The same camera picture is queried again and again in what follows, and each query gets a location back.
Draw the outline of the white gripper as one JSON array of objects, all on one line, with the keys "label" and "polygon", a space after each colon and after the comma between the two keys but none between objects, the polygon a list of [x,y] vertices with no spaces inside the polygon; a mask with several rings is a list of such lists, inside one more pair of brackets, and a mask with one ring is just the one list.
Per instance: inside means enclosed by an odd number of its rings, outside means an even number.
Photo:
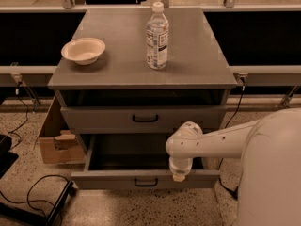
[{"label": "white gripper", "polygon": [[169,168],[173,173],[172,178],[175,182],[183,182],[185,175],[188,175],[193,165],[192,158],[169,158]]}]

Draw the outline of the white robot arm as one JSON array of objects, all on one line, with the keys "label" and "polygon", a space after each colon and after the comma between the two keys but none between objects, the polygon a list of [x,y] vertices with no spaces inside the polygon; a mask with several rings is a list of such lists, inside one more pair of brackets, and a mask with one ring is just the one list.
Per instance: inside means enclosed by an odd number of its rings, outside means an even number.
[{"label": "white robot arm", "polygon": [[166,142],[175,181],[196,157],[239,158],[237,226],[301,226],[301,109],[204,134],[184,123]]}]

